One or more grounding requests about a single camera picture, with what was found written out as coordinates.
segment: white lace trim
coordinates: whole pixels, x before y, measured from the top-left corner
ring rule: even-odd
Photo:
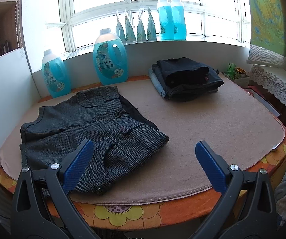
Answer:
[[[283,73],[275,75],[275,73],[270,72],[268,69],[269,67],[253,65],[250,70],[250,77],[286,105],[286,75]]]

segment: beige blanket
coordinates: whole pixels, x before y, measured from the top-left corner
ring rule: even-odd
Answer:
[[[168,144],[141,169],[115,183],[103,196],[70,194],[94,204],[144,204],[187,197],[211,188],[195,157],[195,144],[205,140],[228,164],[247,169],[280,143],[285,131],[254,97],[221,76],[218,92],[189,102],[165,101],[150,80],[117,84],[119,93],[169,136]],[[34,105],[0,150],[0,164],[17,179],[21,170],[20,126],[34,121],[38,108],[56,105],[74,94]]]

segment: gray plaid shorts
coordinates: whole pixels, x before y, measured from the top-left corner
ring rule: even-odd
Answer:
[[[142,166],[169,141],[128,116],[116,87],[93,88],[40,107],[37,120],[22,125],[22,166],[38,170],[60,163],[85,138],[94,143],[94,153],[74,191],[96,193]]]

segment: black button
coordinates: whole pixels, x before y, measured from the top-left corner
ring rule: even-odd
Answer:
[[[121,112],[115,112],[115,117],[117,117],[117,118],[119,118],[120,116],[122,115],[122,113]]]
[[[102,189],[102,188],[98,188],[96,191],[95,191],[95,193],[98,195],[98,196],[101,196],[101,195],[103,195],[104,194],[104,189]]]

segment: silver screw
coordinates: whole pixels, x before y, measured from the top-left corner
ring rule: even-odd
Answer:
[[[52,165],[51,165],[51,169],[52,169],[52,170],[56,170],[56,169],[58,169],[59,167],[60,167],[59,164],[52,164]]]
[[[267,174],[267,171],[265,169],[260,169],[259,171],[261,174]]]
[[[22,168],[22,172],[27,172],[28,170],[29,168],[27,166]]]
[[[232,164],[232,165],[230,166],[230,168],[231,168],[233,171],[238,171],[238,169],[239,169],[236,164]]]

